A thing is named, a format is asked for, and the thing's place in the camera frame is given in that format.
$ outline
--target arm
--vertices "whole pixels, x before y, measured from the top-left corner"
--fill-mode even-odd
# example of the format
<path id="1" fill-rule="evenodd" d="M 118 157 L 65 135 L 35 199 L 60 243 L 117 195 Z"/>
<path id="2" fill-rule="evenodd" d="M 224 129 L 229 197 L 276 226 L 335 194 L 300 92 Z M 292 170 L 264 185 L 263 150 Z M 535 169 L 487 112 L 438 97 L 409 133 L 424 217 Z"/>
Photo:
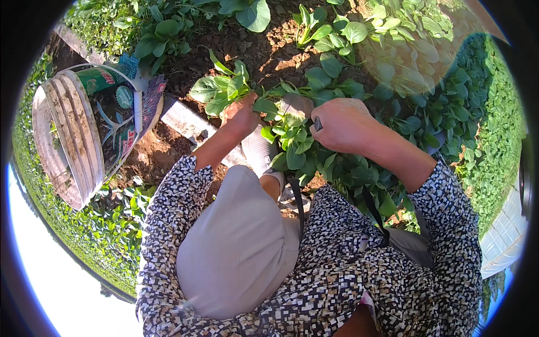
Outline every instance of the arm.
<path id="1" fill-rule="evenodd" d="M 143 335 L 183 335 L 189 332 L 238 333 L 233 320 L 215 321 L 194 316 L 184 307 L 185 298 L 176 276 L 176 255 L 180 243 L 200 216 L 209 186 L 211 168 L 245 135 L 260 118 L 251 110 L 256 95 L 231 104 L 223 127 L 191 156 L 182 157 L 167 173 L 148 207 L 142 239 L 140 272 L 137 278 L 136 312 L 143 323 Z"/>
<path id="2" fill-rule="evenodd" d="M 457 178 L 442 162 L 376 121 L 359 100 L 331 100 L 313 110 L 312 118 L 317 116 L 323 129 L 311 127 L 314 139 L 329 149 L 369 158 L 402 181 L 428 222 L 434 281 L 454 309 L 448 315 L 468 323 L 476 320 L 481 291 L 478 217 Z"/>
<path id="3" fill-rule="evenodd" d="M 223 112 L 221 128 L 191 155 L 197 157 L 196 170 L 210 165 L 215 172 L 221 160 L 257 127 L 260 115 L 253 113 L 257 94 L 249 93 Z"/>

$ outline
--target shoe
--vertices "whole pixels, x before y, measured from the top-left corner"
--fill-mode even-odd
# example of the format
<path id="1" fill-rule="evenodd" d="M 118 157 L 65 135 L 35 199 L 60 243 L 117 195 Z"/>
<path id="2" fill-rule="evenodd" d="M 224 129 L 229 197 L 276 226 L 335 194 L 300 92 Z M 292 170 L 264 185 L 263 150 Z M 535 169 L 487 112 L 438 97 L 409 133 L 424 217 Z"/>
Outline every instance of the shoe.
<path id="1" fill-rule="evenodd" d="M 261 135 L 263 125 L 258 124 L 257 128 L 245 139 L 241 141 L 243 153 L 247 158 L 247 163 L 251 166 L 257 177 L 271 175 L 279 180 L 279 187 L 285 187 L 285 175 L 271 168 L 273 158 L 279 153 L 277 144 L 270 144 Z"/>

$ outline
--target beige pants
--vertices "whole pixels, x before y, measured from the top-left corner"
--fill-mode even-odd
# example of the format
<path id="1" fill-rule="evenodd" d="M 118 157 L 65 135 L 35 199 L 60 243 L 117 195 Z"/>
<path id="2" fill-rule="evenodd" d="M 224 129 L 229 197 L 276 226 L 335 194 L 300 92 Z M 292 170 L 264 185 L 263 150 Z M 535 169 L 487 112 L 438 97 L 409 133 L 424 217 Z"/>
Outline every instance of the beige pants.
<path id="1" fill-rule="evenodd" d="M 294 270 L 299 231 L 299 221 L 281 217 L 251 169 L 231 167 L 178 249 L 188 303 L 214 319 L 253 311 Z"/>

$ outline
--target white sky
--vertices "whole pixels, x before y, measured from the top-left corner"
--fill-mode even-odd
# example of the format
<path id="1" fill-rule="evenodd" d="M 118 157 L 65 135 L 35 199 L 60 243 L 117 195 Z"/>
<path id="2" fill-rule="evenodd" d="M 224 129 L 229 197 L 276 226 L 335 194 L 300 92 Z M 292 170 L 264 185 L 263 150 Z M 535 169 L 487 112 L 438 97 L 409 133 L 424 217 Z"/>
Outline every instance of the white sky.
<path id="1" fill-rule="evenodd" d="M 27 277 L 61 336 L 141 336 L 135 305 L 105 298 L 101 285 L 52 240 L 8 168 L 10 211 Z"/>

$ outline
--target person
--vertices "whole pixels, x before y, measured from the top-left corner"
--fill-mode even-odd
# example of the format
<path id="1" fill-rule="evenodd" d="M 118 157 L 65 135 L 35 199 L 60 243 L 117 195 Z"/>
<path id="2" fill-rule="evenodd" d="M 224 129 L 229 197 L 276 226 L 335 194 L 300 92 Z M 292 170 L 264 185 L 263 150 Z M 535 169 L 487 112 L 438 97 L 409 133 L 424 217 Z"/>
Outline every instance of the person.
<path id="1" fill-rule="evenodd" d="M 270 168 L 277 149 L 259 135 L 256 98 L 225 109 L 221 128 L 174 165 L 148 207 L 136 303 L 144 335 L 471 335 L 482 291 L 478 216 L 448 166 L 360 100 L 325 102 L 312 111 L 323 126 L 310 128 L 313 138 L 393 172 L 423 235 L 394 230 L 387 244 L 326 184 L 300 238 L 275 203 L 285 181 Z M 203 210 L 212 172 L 240 142 L 253 170 L 231 167 Z"/>

